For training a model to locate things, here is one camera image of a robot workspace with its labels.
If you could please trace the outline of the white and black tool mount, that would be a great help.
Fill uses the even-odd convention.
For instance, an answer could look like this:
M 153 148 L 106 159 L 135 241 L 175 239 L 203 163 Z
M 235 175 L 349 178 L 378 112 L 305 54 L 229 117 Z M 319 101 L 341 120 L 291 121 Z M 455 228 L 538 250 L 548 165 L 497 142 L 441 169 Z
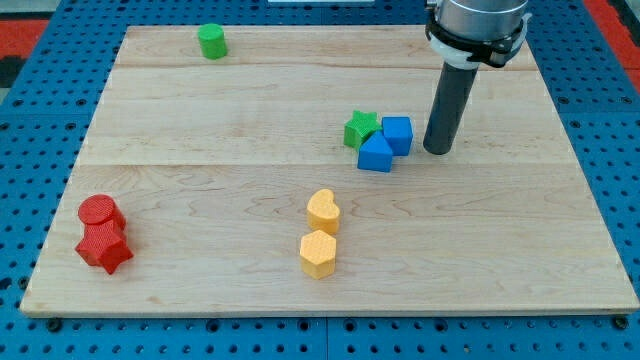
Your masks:
M 477 69 L 480 63 L 502 68 L 520 51 L 531 16 L 531 13 L 525 13 L 511 34 L 497 40 L 471 40 L 454 35 L 445 30 L 434 16 L 425 26 L 425 35 L 430 47 L 444 62 L 457 69 Z

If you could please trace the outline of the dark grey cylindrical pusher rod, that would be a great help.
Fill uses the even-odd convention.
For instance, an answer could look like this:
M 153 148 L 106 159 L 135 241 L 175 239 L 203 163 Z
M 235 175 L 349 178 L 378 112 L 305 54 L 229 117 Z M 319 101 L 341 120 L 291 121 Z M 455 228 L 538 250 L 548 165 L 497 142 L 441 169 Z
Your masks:
M 477 71 L 443 64 L 423 139 L 427 152 L 444 155 L 451 150 Z

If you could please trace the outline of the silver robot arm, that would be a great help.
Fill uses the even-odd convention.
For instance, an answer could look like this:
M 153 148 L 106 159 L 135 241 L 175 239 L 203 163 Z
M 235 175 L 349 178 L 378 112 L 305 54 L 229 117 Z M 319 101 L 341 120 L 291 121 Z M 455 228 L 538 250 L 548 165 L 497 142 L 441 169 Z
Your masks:
M 448 153 L 482 64 L 504 67 L 520 51 L 531 14 L 527 0 L 428 0 L 425 36 L 443 66 L 423 139 Z

